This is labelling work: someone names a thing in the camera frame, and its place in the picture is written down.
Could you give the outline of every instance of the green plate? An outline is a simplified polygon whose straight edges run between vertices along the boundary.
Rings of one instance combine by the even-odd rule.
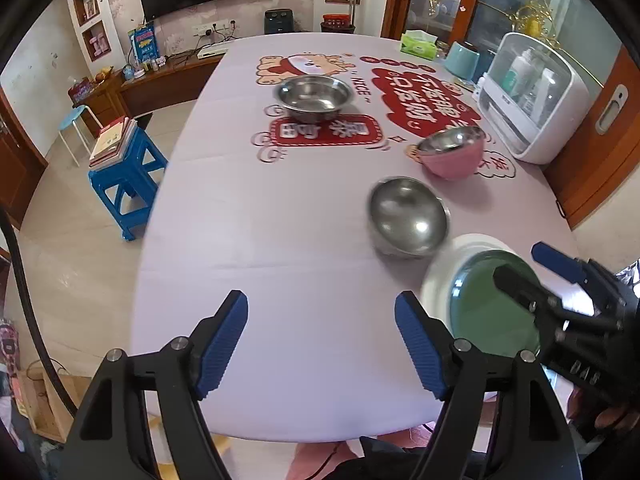
[[[484,251],[469,259],[456,275],[449,297],[453,336],[471,341],[483,352],[514,357],[520,350],[540,346],[533,314],[495,288],[494,269],[508,264],[539,283],[520,257],[507,251]]]

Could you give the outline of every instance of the green tissue box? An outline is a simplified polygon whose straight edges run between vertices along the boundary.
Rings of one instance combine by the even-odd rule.
[[[423,30],[408,30],[400,38],[400,52],[433,60],[438,51],[436,40],[437,36]]]

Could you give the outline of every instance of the bolt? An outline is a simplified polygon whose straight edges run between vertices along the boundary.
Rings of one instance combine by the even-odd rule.
[[[471,343],[466,339],[456,339],[453,342],[453,348],[459,352],[469,352],[469,350],[471,350]]]
[[[531,350],[523,350],[520,352],[520,358],[526,363],[533,363],[536,361],[536,356]]]
[[[107,352],[107,361],[114,363],[122,357],[122,350],[119,348],[112,348]]]
[[[188,344],[189,340],[185,336],[181,335],[171,341],[171,348],[174,350],[182,350]]]

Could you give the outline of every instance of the blue stool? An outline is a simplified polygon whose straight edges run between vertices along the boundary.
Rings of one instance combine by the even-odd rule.
[[[147,151],[154,160],[143,164]],[[151,206],[156,198],[156,191],[158,191],[158,184],[154,182],[149,173],[166,168],[166,165],[166,158],[149,139],[146,132],[142,128],[136,128],[129,141],[127,152],[120,162],[103,170],[89,172],[89,181],[92,187],[122,228],[122,237],[125,240],[135,240],[136,237],[131,233],[130,228],[146,223],[149,218]],[[112,202],[106,191],[114,186],[118,186],[118,189]],[[132,198],[139,195],[145,201],[145,206],[129,213],[121,213],[120,207],[125,193]]]
[[[76,108],[71,108],[71,111],[66,115],[64,119],[62,119],[62,122],[58,127],[58,135],[60,136],[60,139],[62,139],[62,142],[65,143],[65,146],[68,149],[69,153],[71,154],[71,157],[73,158],[74,162],[76,163],[76,166],[80,166],[80,164],[78,164],[78,160],[76,159],[74,152],[71,151],[71,148],[66,143],[65,137],[62,136],[62,132],[66,130],[69,126],[73,125],[74,128],[76,129],[76,132],[78,133],[78,137],[80,137],[80,140],[82,140],[82,144],[84,144],[84,148],[86,149],[86,152],[89,155],[91,155],[91,150],[89,149],[89,146],[84,140],[84,136],[80,133],[80,130],[78,129],[78,125],[76,124],[76,121],[79,119],[80,115],[85,110],[87,110],[91,114],[91,117],[94,118],[94,121],[98,124],[98,127],[102,129],[102,123],[98,120],[98,118],[95,116],[91,108],[89,108],[87,105],[80,105]]]

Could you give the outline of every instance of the white storage box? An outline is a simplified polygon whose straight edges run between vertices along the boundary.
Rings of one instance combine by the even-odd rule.
[[[547,164],[589,109],[578,73],[554,50],[524,34],[502,38],[478,100],[513,156]]]

